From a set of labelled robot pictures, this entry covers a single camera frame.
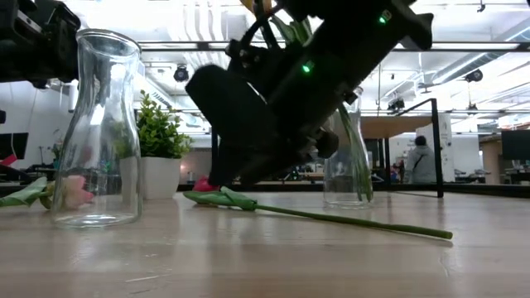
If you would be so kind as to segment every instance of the ceiling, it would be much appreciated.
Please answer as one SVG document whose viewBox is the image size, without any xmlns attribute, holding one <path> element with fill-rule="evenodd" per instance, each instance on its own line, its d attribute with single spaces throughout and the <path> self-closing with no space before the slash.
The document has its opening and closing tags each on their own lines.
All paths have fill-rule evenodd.
<svg viewBox="0 0 530 298">
<path fill-rule="evenodd" d="M 127 5 L 120 0 L 65 2 L 85 26 L 118 31 L 136 41 L 228 41 L 240 38 L 254 20 L 239 0 L 128 0 Z M 530 8 L 525 0 L 483 3 L 482 12 L 477 12 L 479 1 L 470 0 L 419 0 L 412 8 L 415 12 L 435 14 L 435 41 L 530 39 L 530 30 L 524 31 L 530 28 Z M 285 13 L 280 17 L 288 18 Z M 319 20 L 311 20 L 313 28 L 318 25 Z M 387 101 L 396 97 L 404 98 L 406 106 L 437 97 L 443 109 L 464 109 L 469 101 L 483 109 L 526 107 L 530 84 L 524 78 L 530 75 L 530 55 L 486 54 L 393 52 L 361 84 L 363 109 L 375 109 L 378 103 L 386 109 Z M 201 65 L 214 63 L 226 67 L 229 63 L 222 52 L 196 51 L 145 52 L 142 61 L 146 77 L 182 108 L 195 105 L 186 97 L 185 85 L 172 78 L 177 64 L 187 64 L 192 75 Z M 458 80 L 477 68 L 484 73 L 481 82 L 467 84 Z M 425 90 L 422 84 L 439 85 Z M 483 119 L 475 121 L 486 123 L 495 115 L 479 118 Z"/>
</svg>

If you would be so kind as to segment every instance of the desk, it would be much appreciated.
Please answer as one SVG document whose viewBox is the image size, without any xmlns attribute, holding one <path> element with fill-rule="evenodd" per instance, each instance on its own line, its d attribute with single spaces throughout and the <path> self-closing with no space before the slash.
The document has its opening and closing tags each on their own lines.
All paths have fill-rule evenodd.
<svg viewBox="0 0 530 298">
<path fill-rule="evenodd" d="M 252 194 L 321 212 L 321 194 Z M 267 212 L 145 203 L 140 222 L 58 230 L 41 208 L 0 209 L 6 297 L 526 297 L 530 201 L 377 194 L 375 208 L 333 210 L 446 228 L 453 243 Z"/>
</svg>

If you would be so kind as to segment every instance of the green led light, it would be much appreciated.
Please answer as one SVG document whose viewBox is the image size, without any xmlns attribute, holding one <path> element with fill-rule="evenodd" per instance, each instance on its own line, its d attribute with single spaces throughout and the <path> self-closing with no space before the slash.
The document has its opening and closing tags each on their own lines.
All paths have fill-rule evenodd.
<svg viewBox="0 0 530 298">
<path fill-rule="evenodd" d="M 305 72 L 306 74 L 309 74 L 311 72 L 311 67 L 309 67 L 308 65 L 303 65 L 301 67 L 301 71 Z"/>
</svg>

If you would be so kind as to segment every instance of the glass vase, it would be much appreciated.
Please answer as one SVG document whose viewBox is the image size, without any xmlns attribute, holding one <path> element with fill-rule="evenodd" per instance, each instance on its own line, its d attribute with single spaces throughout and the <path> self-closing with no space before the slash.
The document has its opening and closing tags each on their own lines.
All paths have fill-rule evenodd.
<svg viewBox="0 0 530 298">
<path fill-rule="evenodd" d="M 339 137 L 339 149 L 324 165 L 326 207 L 364 209 L 373 198 L 368 153 L 360 129 L 360 99 L 330 116 L 328 128 Z"/>
<path fill-rule="evenodd" d="M 65 136 L 52 218 L 60 227 L 125 224 L 141 216 L 133 79 L 140 47 L 106 30 L 77 33 L 79 99 Z"/>
</svg>

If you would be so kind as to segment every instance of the black cable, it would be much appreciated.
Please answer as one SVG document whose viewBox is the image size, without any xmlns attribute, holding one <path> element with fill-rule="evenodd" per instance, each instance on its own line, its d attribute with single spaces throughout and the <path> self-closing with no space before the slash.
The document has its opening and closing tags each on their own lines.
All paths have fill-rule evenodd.
<svg viewBox="0 0 530 298">
<path fill-rule="evenodd" d="M 250 28 L 245 32 L 245 34 L 241 38 L 241 42 L 240 42 L 241 48 L 245 49 L 247 47 L 250 47 L 250 43 L 252 42 L 252 39 L 254 35 L 256 34 L 256 32 L 258 32 L 259 28 L 261 28 L 262 26 L 265 26 L 268 23 L 268 18 L 282 9 L 283 9 L 282 5 L 276 5 L 270 11 L 265 12 L 264 14 L 257 17 L 254 24 L 250 26 Z"/>
<path fill-rule="evenodd" d="M 265 14 L 265 7 L 263 7 L 263 0 L 254 0 L 254 14 L 256 17 L 262 16 Z M 274 37 L 274 33 L 272 32 L 271 24 L 269 22 L 265 22 L 263 26 L 261 27 L 263 39 L 267 43 L 267 47 L 273 48 L 273 49 L 279 49 L 280 46 L 278 45 L 278 41 L 276 40 L 276 37 Z"/>
</svg>

